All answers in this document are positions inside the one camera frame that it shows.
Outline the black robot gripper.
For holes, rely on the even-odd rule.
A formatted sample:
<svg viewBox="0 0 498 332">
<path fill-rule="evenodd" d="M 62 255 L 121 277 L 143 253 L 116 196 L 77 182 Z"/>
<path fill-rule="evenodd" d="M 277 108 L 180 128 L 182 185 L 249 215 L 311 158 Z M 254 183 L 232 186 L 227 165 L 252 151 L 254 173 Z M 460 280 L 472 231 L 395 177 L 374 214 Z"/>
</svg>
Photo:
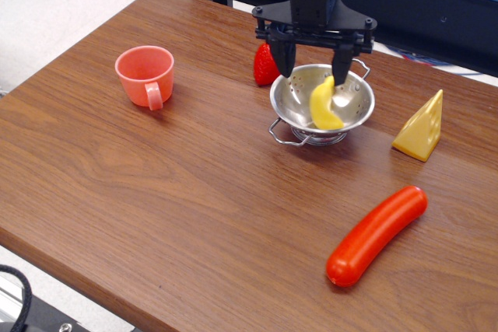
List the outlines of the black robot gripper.
<svg viewBox="0 0 498 332">
<path fill-rule="evenodd" d="M 342 0 L 288 0 L 259 5 L 256 37 L 265 40 L 280 72 L 289 78 L 295 65 L 296 46 L 335 50 L 331 71 L 335 85 L 345 83 L 352 59 L 370 53 L 377 21 L 348 8 Z"/>
</svg>

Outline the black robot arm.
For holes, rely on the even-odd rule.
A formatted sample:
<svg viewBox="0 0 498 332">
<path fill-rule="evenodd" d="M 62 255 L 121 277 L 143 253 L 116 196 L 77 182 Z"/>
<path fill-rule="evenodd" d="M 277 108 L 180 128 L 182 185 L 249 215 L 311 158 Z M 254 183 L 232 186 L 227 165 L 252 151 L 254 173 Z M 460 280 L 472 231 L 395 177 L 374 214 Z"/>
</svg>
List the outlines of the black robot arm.
<svg viewBox="0 0 498 332">
<path fill-rule="evenodd" d="M 331 73 L 337 85 L 345 83 L 354 57 L 373 50 L 376 20 L 348 8 L 343 1 L 254 1 L 256 37 L 267 42 L 283 76 L 290 77 L 299 44 L 334 51 Z"/>
</svg>

